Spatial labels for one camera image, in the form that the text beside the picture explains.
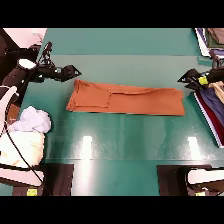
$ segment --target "wire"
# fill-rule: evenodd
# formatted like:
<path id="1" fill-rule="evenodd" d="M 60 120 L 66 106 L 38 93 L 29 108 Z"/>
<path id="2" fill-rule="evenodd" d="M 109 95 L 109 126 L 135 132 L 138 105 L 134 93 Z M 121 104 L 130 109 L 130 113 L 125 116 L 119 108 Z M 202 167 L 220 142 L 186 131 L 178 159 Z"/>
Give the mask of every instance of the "wire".
<path id="1" fill-rule="evenodd" d="M 36 175 L 36 177 L 40 180 L 41 184 L 43 185 L 43 187 L 46 189 L 46 191 L 49 193 L 49 196 L 51 196 L 51 192 L 47 189 L 47 187 L 45 186 L 44 182 L 41 180 L 41 178 L 39 177 L 39 175 L 35 172 L 35 170 L 33 170 L 33 168 L 30 166 L 30 164 L 25 160 L 25 158 L 23 157 L 23 155 L 21 154 L 21 152 L 19 151 L 18 147 L 16 146 L 15 142 L 12 140 L 10 134 L 9 134 L 9 131 L 8 131 L 8 127 L 7 127 L 7 116 L 8 116 L 8 111 L 9 111 L 9 106 L 6 110 L 6 113 L 5 113 L 5 123 L 4 123 L 4 128 L 5 128 L 5 131 L 6 131 L 6 134 L 8 135 L 9 137 L 9 140 L 11 141 L 11 143 L 13 144 L 13 146 L 15 147 L 15 149 L 17 150 L 17 152 L 19 153 L 20 157 L 22 158 L 22 160 L 24 161 L 24 163 L 26 163 L 26 165 L 28 166 L 28 168 L 30 170 L 32 170 L 32 172 Z"/>

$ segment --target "gray cloth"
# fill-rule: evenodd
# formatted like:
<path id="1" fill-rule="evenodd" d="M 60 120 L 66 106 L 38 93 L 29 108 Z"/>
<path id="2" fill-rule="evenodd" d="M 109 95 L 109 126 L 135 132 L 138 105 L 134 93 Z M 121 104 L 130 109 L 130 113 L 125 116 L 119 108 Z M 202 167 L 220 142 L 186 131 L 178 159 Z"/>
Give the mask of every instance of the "gray cloth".
<path id="1" fill-rule="evenodd" d="M 210 109 L 215 113 L 216 117 L 224 127 L 224 104 L 216 96 L 213 88 L 207 88 L 201 90 L 200 94 L 204 102 L 210 107 Z"/>

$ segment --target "teal tabletop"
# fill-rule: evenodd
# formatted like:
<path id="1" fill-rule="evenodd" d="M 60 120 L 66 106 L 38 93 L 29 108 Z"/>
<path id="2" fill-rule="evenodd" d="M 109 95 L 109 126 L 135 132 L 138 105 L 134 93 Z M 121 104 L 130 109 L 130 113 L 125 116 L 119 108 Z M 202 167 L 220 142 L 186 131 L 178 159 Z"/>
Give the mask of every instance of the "teal tabletop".
<path id="1" fill-rule="evenodd" d="M 56 66 L 74 65 L 79 79 L 183 90 L 185 116 L 66 111 L 74 79 L 30 83 L 21 110 L 49 113 L 43 162 L 75 165 L 72 195 L 159 195 L 156 165 L 224 165 L 224 151 L 190 90 L 177 80 L 208 70 L 193 31 L 185 29 L 48 29 Z M 0 193 L 10 194 L 2 185 Z"/>

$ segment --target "white plastic part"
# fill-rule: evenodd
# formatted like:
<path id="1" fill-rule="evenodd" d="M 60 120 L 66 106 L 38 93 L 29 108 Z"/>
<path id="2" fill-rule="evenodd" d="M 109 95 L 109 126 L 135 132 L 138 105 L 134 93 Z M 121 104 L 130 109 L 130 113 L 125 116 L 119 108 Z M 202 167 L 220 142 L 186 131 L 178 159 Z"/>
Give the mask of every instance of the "white plastic part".
<path id="1" fill-rule="evenodd" d="M 190 184 L 200 184 L 205 182 L 224 180 L 224 170 L 211 170 L 204 169 L 191 170 L 188 173 L 188 182 Z"/>
<path id="2" fill-rule="evenodd" d="M 42 171 L 35 171 L 40 179 L 43 181 L 44 174 Z M 20 183 L 28 184 L 31 186 L 39 187 L 41 185 L 40 180 L 33 173 L 32 170 L 21 171 L 21 170 L 11 170 L 0 168 L 0 177 L 7 180 L 13 180 Z"/>
<path id="3" fill-rule="evenodd" d="M 36 67 L 36 64 L 28 59 L 21 58 L 18 60 L 18 64 L 25 69 L 33 69 Z"/>
<path id="4" fill-rule="evenodd" d="M 6 108 L 8 106 L 10 99 L 12 98 L 13 94 L 16 93 L 16 91 L 17 87 L 12 86 L 0 100 L 0 134 L 2 133 L 4 128 Z"/>

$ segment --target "yellow sticker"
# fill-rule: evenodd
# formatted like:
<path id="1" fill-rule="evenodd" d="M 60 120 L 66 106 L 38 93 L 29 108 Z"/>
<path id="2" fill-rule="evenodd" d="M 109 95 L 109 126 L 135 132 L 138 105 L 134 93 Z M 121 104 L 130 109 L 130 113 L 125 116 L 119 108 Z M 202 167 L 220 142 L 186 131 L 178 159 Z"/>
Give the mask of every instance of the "yellow sticker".
<path id="1" fill-rule="evenodd" d="M 195 194 L 196 194 L 196 196 L 205 196 L 205 192 L 197 192 Z"/>
<path id="2" fill-rule="evenodd" d="M 37 196 L 37 189 L 28 189 L 27 196 Z"/>

